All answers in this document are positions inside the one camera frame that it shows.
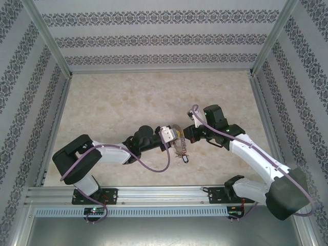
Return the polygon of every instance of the metal bracket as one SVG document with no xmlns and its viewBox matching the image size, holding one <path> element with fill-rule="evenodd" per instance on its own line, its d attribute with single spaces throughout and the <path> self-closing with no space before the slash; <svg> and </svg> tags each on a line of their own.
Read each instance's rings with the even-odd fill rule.
<svg viewBox="0 0 328 246">
<path fill-rule="evenodd" d="M 203 187 L 203 191 L 208 193 L 209 203 L 218 204 L 218 203 L 242 203 L 242 198 L 232 197 L 231 199 L 224 192 L 224 187 Z M 244 203 L 254 203 L 253 200 L 244 199 Z"/>
<path fill-rule="evenodd" d="M 116 205 L 117 197 L 118 197 L 118 189 L 102 188 L 102 191 L 100 194 L 100 199 L 98 201 L 105 205 Z M 97 205 L 96 203 L 85 198 L 77 189 L 74 189 L 72 204 L 73 205 Z"/>
</svg>

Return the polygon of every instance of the perforated metal strip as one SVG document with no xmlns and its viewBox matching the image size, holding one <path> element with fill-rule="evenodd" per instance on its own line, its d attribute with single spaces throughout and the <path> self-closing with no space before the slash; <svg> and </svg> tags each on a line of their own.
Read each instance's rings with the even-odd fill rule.
<svg viewBox="0 0 328 246">
<path fill-rule="evenodd" d="M 204 217 L 228 216 L 226 206 L 168 208 L 108 208 L 108 217 Z M 84 208 L 38 208 L 35 217 L 83 217 Z"/>
</svg>

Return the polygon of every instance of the wallpaper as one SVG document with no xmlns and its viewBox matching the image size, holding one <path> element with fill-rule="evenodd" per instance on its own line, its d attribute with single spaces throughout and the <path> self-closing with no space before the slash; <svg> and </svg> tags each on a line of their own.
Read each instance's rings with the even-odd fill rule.
<svg viewBox="0 0 328 246">
<path fill-rule="evenodd" d="M 20 1 L 0 3 L 0 245 L 35 185 L 66 79 Z"/>
<path fill-rule="evenodd" d="M 328 245 L 327 2 L 298 2 L 257 75 L 284 161 L 307 176 L 319 245 Z"/>
<path fill-rule="evenodd" d="M 73 72 L 252 68 L 285 2 L 35 1 Z"/>
</svg>

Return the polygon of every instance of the marble floor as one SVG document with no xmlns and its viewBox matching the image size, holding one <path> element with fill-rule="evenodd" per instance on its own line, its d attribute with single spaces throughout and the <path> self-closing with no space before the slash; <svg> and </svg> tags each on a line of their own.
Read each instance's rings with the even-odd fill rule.
<svg viewBox="0 0 328 246">
<path fill-rule="evenodd" d="M 118 144 L 142 125 L 192 124 L 187 111 L 212 104 L 222 107 L 230 124 L 240 125 L 269 153 L 260 116 L 246 72 L 120 73 L 74 75 L 53 153 L 81 134 L 98 142 Z M 205 140 L 187 142 L 189 163 L 170 149 L 171 165 L 153 173 L 138 162 L 131 165 L 99 163 L 91 174 L 101 186 L 219 185 L 241 174 L 261 181 L 238 156 Z M 166 152 L 154 149 L 142 154 L 145 164 L 162 169 Z M 53 162 L 45 186 L 65 186 Z"/>
</svg>

